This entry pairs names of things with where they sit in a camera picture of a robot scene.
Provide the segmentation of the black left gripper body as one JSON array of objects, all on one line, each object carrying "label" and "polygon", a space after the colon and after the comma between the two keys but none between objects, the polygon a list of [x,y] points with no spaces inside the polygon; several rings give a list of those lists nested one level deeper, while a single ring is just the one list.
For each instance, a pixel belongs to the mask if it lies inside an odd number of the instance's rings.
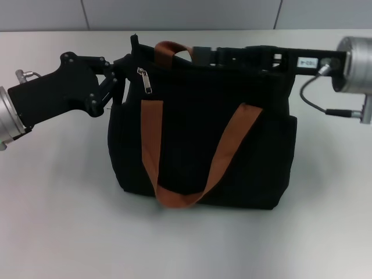
[{"label": "black left gripper body", "polygon": [[82,110],[91,117],[103,114],[92,112],[92,95],[99,92],[97,76],[76,77],[76,56],[66,52],[60,56],[55,72],[8,89],[24,126],[34,126],[71,110]]}]

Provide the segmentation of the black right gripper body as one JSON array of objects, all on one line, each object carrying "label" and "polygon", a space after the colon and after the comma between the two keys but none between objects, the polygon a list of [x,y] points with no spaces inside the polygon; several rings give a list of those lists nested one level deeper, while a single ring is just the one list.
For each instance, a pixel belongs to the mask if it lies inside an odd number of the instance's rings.
[{"label": "black right gripper body", "polygon": [[289,49],[288,66],[296,75],[316,76],[322,67],[328,66],[325,76],[342,77],[347,58],[344,51]]}]

